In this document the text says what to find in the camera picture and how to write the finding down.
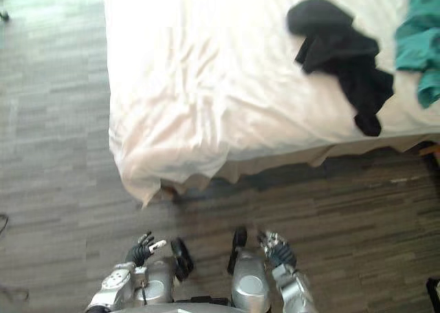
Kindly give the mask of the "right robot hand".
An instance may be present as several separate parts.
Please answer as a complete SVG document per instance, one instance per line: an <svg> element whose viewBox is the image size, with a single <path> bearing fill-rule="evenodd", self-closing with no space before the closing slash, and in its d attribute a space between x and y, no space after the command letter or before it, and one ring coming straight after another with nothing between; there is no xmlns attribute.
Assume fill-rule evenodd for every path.
<svg viewBox="0 0 440 313"><path fill-rule="evenodd" d="M296 255L287 240L279 233L270 230L260 230L257 234L257 240L272 268L277 268L281 265L288 265L293 269L296 268Z"/></svg>

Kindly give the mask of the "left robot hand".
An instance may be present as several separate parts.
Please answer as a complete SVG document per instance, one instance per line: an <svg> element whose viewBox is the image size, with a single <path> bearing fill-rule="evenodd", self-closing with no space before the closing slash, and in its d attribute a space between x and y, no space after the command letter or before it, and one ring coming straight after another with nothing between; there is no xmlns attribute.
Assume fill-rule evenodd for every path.
<svg viewBox="0 0 440 313"><path fill-rule="evenodd" d="M155 237L149 230L138 238L136 245L129 249L124 262L141 267L149 257L166 245L167 241L164 239L155 241Z"/></svg>

